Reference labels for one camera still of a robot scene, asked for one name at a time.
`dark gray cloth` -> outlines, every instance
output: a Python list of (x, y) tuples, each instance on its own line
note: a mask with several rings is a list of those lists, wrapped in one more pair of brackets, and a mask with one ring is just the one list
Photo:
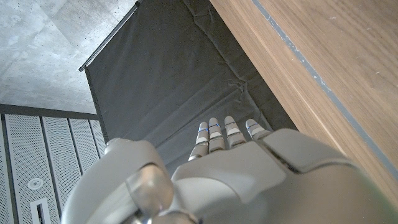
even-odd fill
[(170, 172), (211, 117), (295, 129), (209, 1), (144, 1), (86, 73), (105, 138), (150, 141)]

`gray concrete surface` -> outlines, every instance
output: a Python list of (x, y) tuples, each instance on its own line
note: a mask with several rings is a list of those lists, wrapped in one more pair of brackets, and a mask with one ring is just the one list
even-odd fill
[(0, 103), (96, 113), (83, 62), (134, 0), (0, 2)]

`wood grain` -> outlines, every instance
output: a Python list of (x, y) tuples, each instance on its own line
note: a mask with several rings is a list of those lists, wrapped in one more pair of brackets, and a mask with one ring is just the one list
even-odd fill
[[(298, 129), (337, 148), (360, 164), (392, 203), (398, 207), (398, 183), (396, 180), (347, 122), (319, 84), (296, 59), (252, 1), (211, 0), (211, 2)], [(336, 47), (336, 42), (343, 42), (347, 37), (345, 35), (341, 39), (333, 37), (328, 33), (327, 28), (321, 28), (325, 26), (324, 24), (321, 22), (317, 24), (317, 20), (319, 20), (317, 18), (313, 19), (313, 24), (300, 20), (301, 17), (310, 17), (308, 6), (312, 7), (314, 2), (308, 2), (303, 6), (301, 5), (302, 1), (293, 1), (295, 3), (294, 11), (292, 11), (293, 6), (283, 1), (261, 2), (377, 145), (397, 165), (398, 161), (395, 160), (393, 152), (398, 146), (396, 141), (398, 136), (397, 115), (394, 114), (398, 94), (391, 86), (386, 87), (385, 93), (380, 93), (378, 90), (372, 89), (375, 88), (375, 84), (371, 85), (372, 83), (387, 82), (386, 80), (390, 83), (396, 81), (396, 74), (392, 73), (393, 66), (396, 66), (394, 61), (396, 58), (391, 55), (393, 53), (385, 53), (386, 59), (380, 57), (381, 59), (379, 58), (377, 63), (373, 62), (373, 57), (369, 57), (354, 66), (353, 60), (345, 58), (352, 59), (353, 55), (360, 50), (373, 52), (374, 49), (364, 47), (364, 49), (355, 51), (352, 46), (353, 40), (340, 48), (337, 47), (338, 49), (343, 47), (345, 51), (332, 49)], [(334, 20), (329, 19), (333, 15), (326, 17), (328, 21)], [(298, 21), (302, 21), (299, 28), (293, 25), (299, 24)], [(357, 39), (357, 42), (364, 40), (367, 39), (361, 37)], [(378, 44), (376, 37), (373, 44)], [(384, 51), (393, 51), (389, 49), (394, 48), (394, 42), (390, 39), (383, 44), (386, 46)], [(378, 71), (381, 70), (379, 67), (387, 64), (390, 66), (388, 69), (392, 72), (384, 74), (384, 81), (379, 81), (379, 79), (373, 78), (374, 76), (369, 79), (370, 75), (364, 74), (365, 70)]]

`robot finger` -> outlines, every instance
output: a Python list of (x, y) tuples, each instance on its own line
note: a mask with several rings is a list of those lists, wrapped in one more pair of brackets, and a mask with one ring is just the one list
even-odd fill
[(238, 125), (236, 125), (235, 120), (231, 116), (227, 116), (225, 118), (224, 124), (226, 129), (226, 137), (230, 149), (237, 146), (238, 144), (246, 142), (242, 132), (238, 128)]
[(270, 131), (267, 131), (264, 128), (262, 128), (260, 126), (260, 124), (258, 124), (253, 119), (248, 119), (246, 121), (246, 128), (248, 129), (250, 137), (253, 140), (257, 140), (259, 138), (263, 138), (263, 137), (267, 136), (269, 133), (271, 133)]
[(209, 132), (206, 122), (199, 125), (199, 131), (195, 147), (193, 148), (188, 161), (201, 158), (209, 153)]
[(221, 133), (221, 128), (216, 118), (210, 118), (209, 120), (209, 134), (209, 153), (226, 149), (224, 138)]

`vent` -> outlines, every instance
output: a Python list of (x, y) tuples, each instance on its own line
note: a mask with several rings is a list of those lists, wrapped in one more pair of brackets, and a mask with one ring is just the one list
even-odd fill
[(105, 151), (105, 141), (102, 135), (102, 130), (99, 121), (90, 120), (91, 128), (93, 129), (94, 140), (97, 146), (98, 154), (100, 157), (104, 155)]
[(70, 119), (70, 127), (75, 140), (76, 151), (83, 173), (98, 161), (97, 148), (95, 147), (90, 124), (85, 119)]
[[(6, 126), (19, 223), (33, 222), (30, 203), (42, 198), (47, 198), (51, 223), (59, 223), (39, 117), (6, 114)], [(35, 178), (43, 185), (32, 190), (28, 183)]]
[(8, 182), (6, 149), (2, 134), (2, 122), (0, 120), (0, 223), (14, 223), (10, 185)]
[(69, 193), (81, 177), (79, 163), (68, 120), (43, 117), (43, 125), (62, 210)]

